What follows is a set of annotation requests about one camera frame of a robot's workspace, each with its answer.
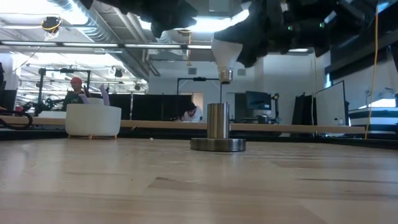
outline light bulb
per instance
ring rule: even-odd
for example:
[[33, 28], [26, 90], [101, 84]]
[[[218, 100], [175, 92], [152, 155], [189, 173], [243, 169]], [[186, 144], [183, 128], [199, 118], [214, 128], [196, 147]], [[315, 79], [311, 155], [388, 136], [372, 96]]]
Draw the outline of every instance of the light bulb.
[[221, 84], [230, 84], [233, 81], [234, 67], [242, 49], [243, 44], [213, 39], [211, 51], [216, 59]]

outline bulb screw base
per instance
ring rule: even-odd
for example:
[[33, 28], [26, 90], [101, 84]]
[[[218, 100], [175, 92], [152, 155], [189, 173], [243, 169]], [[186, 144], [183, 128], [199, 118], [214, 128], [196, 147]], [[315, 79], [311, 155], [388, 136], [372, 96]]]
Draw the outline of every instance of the bulb screw base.
[[233, 81], [232, 70], [221, 70], [218, 75], [220, 76], [220, 83], [222, 85], [228, 85]]

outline white bowl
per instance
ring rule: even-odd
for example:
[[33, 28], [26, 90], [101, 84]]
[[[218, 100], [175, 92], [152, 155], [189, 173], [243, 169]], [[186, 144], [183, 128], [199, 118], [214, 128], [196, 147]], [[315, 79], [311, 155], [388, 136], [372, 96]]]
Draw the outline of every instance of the white bowl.
[[116, 136], [122, 109], [97, 104], [69, 104], [65, 129], [71, 136]]

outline wooden ledge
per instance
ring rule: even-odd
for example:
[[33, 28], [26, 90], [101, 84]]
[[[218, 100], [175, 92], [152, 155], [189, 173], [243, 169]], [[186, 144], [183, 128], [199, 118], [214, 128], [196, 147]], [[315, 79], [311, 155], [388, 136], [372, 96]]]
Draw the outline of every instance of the wooden ledge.
[[[26, 124], [27, 118], [0, 116], [9, 124]], [[62, 118], [33, 118], [33, 125], [65, 125]], [[186, 123], [171, 121], [121, 121], [122, 128], [162, 128], [162, 129], [196, 129], [205, 130], [206, 123]], [[345, 133], [364, 134], [363, 127], [349, 126], [309, 126], [309, 125], [283, 125], [283, 124], [231, 124], [232, 131], [272, 131], [282, 133]]]

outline desk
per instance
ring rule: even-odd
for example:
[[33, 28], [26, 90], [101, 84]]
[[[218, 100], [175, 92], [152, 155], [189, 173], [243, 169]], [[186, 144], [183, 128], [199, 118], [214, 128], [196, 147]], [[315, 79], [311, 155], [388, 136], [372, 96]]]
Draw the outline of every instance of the desk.
[[2, 224], [398, 220], [396, 151], [249, 142], [239, 154], [208, 153], [158, 139], [0, 145]]
[[[27, 118], [0, 116], [9, 124], [26, 124]], [[34, 125], [65, 125], [62, 118], [33, 118]], [[171, 121], [121, 121], [122, 128], [161, 128], [161, 129], [197, 129], [205, 130], [206, 123], [186, 123]], [[307, 125], [283, 125], [283, 124], [231, 124], [231, 131], [264, 131], [281, 133], [346, 133], [364, 134], [363, 127], [349, 126], [307, 126]]]

